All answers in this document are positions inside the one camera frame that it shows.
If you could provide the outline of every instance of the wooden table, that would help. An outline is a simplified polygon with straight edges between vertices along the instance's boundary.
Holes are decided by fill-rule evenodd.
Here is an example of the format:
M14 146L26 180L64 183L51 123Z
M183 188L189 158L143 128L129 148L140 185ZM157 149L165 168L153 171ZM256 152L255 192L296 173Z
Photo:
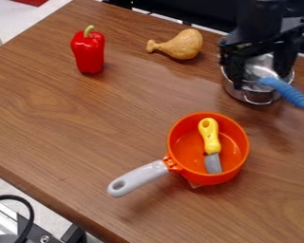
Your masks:
M80 74L69 42L94 24L105 67ZM111 242L304 242L304 110L255 107L222 89L219 36L176 62L145 52L183 25L94 1L73 1L0 47L0 177ZM304 91L304 58L295 67ZM239 122L252 151L219 186L190 189L177 175L112 198L108 183L166 150L180 117L215 111Z

